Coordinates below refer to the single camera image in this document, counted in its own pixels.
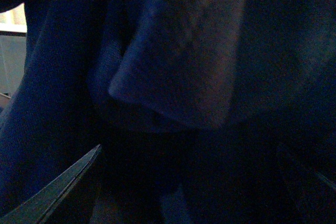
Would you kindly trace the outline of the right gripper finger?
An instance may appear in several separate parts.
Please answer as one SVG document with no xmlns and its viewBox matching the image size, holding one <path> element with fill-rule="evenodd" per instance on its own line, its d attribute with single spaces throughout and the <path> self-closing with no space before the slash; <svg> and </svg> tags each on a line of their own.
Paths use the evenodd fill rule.
<svg viewBox="0 0 336 224">
<path fill-rule="evenodd" d="M 102 146 L 97 145 L 36 195 L 2 217 L 1 223 L 89 223 L 101 177 Z"/>
</svg>

